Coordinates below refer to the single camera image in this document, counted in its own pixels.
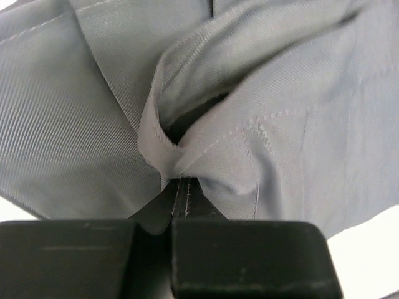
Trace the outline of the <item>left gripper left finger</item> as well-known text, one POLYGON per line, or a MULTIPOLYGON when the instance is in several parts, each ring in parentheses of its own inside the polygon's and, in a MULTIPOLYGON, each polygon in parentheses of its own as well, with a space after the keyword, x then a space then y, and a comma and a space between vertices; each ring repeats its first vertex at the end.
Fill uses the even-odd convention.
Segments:
POLYGON ((2 298, 172 298, 172 180, 129 219, 1 224, 2 298))

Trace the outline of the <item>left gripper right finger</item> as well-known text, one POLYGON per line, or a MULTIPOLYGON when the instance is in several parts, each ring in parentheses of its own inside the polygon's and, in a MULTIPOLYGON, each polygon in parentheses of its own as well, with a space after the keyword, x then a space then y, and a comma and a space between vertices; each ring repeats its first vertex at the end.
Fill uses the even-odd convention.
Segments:
POLYGON ((340 298, 327 241, 300 221, 226 219, 194 178, 177 182, 171 218, 176 298, 340 298))

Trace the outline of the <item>grey pleated skirt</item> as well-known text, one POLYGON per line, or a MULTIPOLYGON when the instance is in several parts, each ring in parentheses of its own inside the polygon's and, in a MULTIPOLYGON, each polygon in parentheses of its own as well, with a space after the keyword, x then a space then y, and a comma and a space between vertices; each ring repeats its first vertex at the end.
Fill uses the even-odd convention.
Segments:
POLYGON ((1 13, 1 196, 126 218, 196 178, 331 237, 398 204, 397 1, 31 1, 1 13))

